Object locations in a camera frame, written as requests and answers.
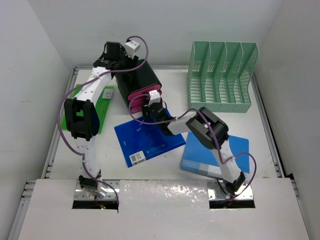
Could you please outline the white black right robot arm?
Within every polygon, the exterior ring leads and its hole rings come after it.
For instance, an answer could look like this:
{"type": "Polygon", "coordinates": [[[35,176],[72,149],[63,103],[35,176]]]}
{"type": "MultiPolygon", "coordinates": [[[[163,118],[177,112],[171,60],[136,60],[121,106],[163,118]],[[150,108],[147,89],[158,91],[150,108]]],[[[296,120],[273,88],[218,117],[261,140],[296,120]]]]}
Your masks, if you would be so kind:
{"type": "Polygon", "coordinates": [[[160,102],[142,105],[142,116],[145,122],[156,125],[165,136],[182,133],[193,133],[196,139],[212,152],[221,171],[225,188],[231,196],[246,180],[245,174],[238,167],[229,143],[227,124],[206,107],[196,113],[186,113],[174,118],[160,102]]]}

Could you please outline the pink bottom drawer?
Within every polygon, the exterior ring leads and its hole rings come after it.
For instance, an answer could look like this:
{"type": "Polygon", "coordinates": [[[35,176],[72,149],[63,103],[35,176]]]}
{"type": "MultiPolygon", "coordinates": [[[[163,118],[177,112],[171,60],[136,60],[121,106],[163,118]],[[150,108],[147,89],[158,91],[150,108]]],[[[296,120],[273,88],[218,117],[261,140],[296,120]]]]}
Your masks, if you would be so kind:
{"type": "Polygon", "coordinates": [[[135,113],[141,112],[145,105],[148,106],[148,103],[149,102],[145,98],[139,98],[139,99],[133,100],[130,105],[131,113],[135,114],[135,113]]]}

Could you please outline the pink top drawer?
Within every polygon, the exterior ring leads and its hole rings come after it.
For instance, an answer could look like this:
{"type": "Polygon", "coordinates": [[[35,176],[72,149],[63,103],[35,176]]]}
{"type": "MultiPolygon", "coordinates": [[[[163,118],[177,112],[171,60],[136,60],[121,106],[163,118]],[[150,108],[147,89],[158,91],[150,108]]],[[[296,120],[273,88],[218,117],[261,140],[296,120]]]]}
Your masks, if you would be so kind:
{"type": "Polygon", "coordinates": [[[142,89],[139,89],[137,91],[134,91],[132,93],[130,93],[127,97],[127,100],[128,101],[132,101],[135,97],[144,97],[147,93],[149,93],[150,91],[159,91],[161,90],[162,88],[162,85],[161,84],[155,84],[155,85],[152,85],[152,86],[148,86],[148,87],[145,87],[145,88],[142,88],[142,89]]]}

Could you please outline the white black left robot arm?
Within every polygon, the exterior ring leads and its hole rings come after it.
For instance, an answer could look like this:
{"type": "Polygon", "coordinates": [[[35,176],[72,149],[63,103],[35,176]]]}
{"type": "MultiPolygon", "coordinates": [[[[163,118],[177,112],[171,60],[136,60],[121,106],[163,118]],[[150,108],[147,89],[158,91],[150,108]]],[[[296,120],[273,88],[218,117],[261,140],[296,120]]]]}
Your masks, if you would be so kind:
{"type": "Polygon", "coordinates": [[[93,63],[86,84],[73,97],[64,101],[66,129],[71,133],[76,152],[81,156],[79,183],[81,188],[91,193],[101,191],[101,170],[95,148],[95,136],[100,129],[100,119],[96,104],[115,71],[130,70],[137,66],[140,44],[134,40],[126,43],[108,41],[101,56],[93,63]]]}

